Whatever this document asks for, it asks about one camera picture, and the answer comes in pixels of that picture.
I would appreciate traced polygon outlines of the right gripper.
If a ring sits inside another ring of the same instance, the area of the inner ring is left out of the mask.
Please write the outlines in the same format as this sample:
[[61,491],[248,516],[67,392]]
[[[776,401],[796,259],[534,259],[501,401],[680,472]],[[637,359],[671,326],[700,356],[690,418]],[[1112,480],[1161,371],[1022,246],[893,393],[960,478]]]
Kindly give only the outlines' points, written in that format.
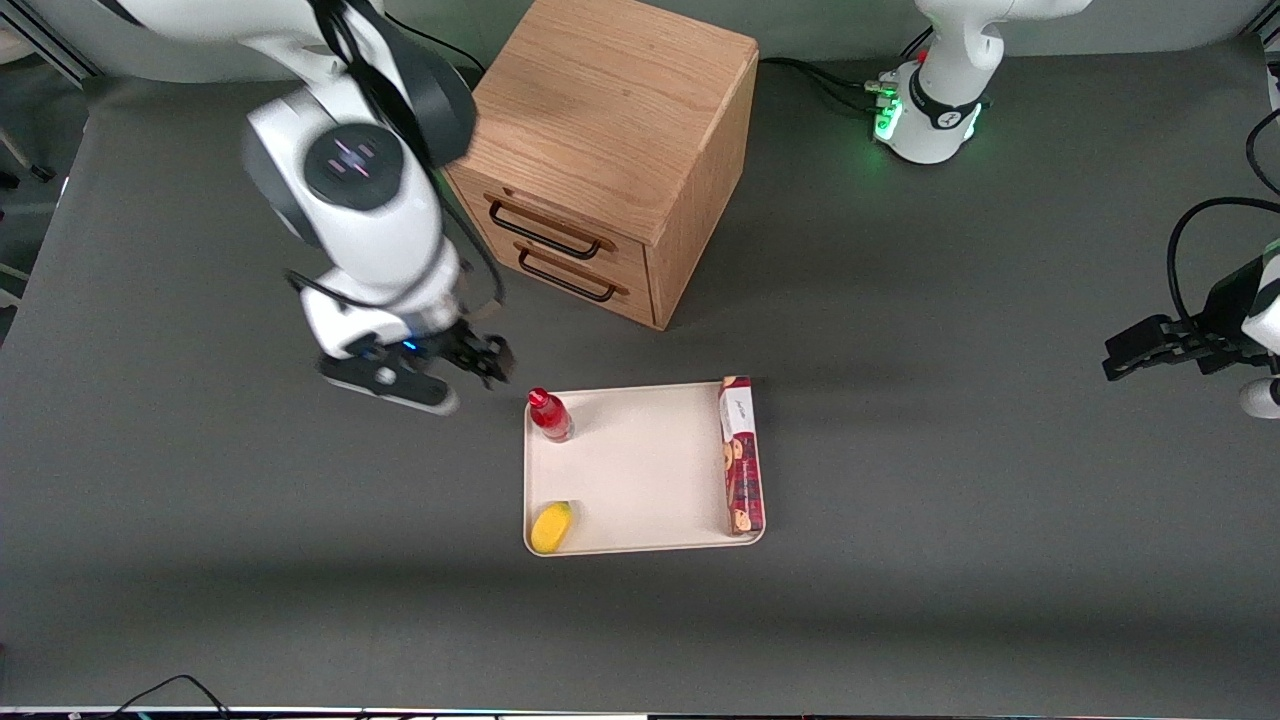
[[342,351],[393,373],[425,374],[434,361],[442,360],[475,375],[486,388],[494,383],[508,384],[516,364],[506,338],[498,334],[476,337],[466,320],[436,333],[410,336],[396,342],[380,340],[370,332],[346,343]]

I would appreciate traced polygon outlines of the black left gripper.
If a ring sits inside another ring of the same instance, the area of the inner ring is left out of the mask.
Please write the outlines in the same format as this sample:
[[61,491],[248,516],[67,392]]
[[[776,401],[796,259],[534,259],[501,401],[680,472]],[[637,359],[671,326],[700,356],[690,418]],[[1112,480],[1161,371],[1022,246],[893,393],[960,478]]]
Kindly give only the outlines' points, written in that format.
[[1202,375],[1229,366],[1254,366],[1276,374],[1276,354],[1249,336],[1274,334],[1274,259],[1257,256],[1210,291],[1203,327],[1181,333],[1167,315],[1147,316],[1103,343],[1108,382],[1133,372],[1192,361]]

